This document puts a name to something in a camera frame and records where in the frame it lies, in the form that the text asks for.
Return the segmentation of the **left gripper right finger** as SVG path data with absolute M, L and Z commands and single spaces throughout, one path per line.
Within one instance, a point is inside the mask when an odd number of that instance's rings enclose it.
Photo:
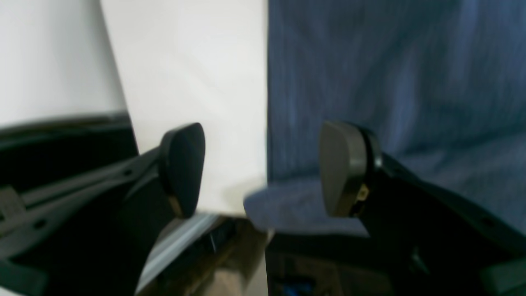
M 396 294 L 524 296 L 525 236 L 419 179 L 382 152 L 374 133 L 325 121 L 320 175 L 327 214 L 360 220 Z

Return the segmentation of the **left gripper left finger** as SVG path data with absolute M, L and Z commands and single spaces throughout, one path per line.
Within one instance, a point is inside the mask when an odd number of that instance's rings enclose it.
M 17 195 L 1 189 L 1 287 L 26 296 L 132 296 L 156 240 L 194 215 L 200 123 L 132 159 Z

